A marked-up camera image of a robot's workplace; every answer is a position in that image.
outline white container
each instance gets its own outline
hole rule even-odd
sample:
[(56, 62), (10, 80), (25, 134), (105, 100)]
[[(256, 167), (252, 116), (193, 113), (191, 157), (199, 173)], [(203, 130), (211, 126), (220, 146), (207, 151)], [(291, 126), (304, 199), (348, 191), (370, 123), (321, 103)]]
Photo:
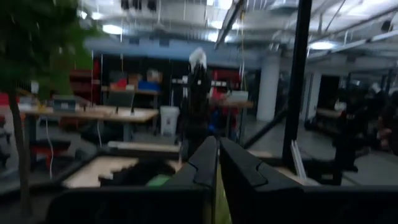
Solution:
[(176, 106), (161, 106), (160, 118), (162, 124), (160, 126), (161, 135), (174, 136), (177, 129), (177, 119), (180, 114), (180, 108)]

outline potted plant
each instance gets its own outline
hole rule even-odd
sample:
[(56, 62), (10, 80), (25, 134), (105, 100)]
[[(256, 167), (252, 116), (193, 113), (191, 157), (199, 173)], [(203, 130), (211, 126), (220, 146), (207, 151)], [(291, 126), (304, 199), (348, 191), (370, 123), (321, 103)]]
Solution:
[(92, 66), (84, 40), (98, 32), (95, 27), (81, 27), (77, 0), (0, 1), (0, 25), (0, 91), (9, 97), (19, 155), (21, 217), (27, 220), (32, 215), (30, 155), (24, 145), (16, 83), (37, 81), (40, 98), (49, 97), (50, 90), (71, 94), (69, 71), (75, 62)]

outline floor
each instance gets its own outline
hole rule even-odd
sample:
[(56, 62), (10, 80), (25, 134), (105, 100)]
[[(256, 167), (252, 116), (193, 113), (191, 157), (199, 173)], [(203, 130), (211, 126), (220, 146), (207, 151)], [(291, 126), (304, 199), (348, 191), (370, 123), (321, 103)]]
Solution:
[[(250, 119), (246, 126), (246, 139), (250, 138), (256, 131), (261, 129), (265, 123)], [(70, 147), (70, 154), (74, 154), (77, 148), (84, 149), (89, 154), (96, 152), (96, 147), (88, 142), (80, 139), (76, 133), (66, 133), (56, 127), (50, 127), (49, 133), (51, 138), (67, 139), (72, 141)], [(45, 128), (38, 128), (38, 138), (46, 138), (47, 134)], [(284, 124), (280, 124), (267, 133), (260, 141), (258, 141), (251, 149), (258, 151), (268, 151), (275, 156), (281, 156), (284, 137)], [(138, 142), (156, 142), (159, 144), (173, 144), (172, 138), (167, 137), (153, 137), (151, 134), (141, 131), (136, 134), (136, 141)], [(298, 129), (298, 146), (302, 152), (303, 157), (311, 157), (316, 159), (332, 159), (335, 150), (331, 146), (331, 139), (317, 133), (305, 131), (300, 125)], [(0, 145), (4, 151), (11, 152), (13, 155), (12, 144), (8, 146), (5, 140), (0, 141)], [(15, 167), (17, 161), (15, 159), (9, 160), (8, 167)], [(370, 155), (359, 158), (356, 161), (359, 168), (358, 173), (345, 173), (343, 185), (398, 185), (398, 157), (392, 154), (381, 154), (372, 152)], [(0, 170), (0, 177), (5, 172)], [(42, 182), (49, 180), (49, 174), (45, 172), (35, 172), (31, 175), (31, 182)], [(10, 178), (0, 179), (0, 192), (10, 189), (18, 188), (19, 182), (15, 176)]]

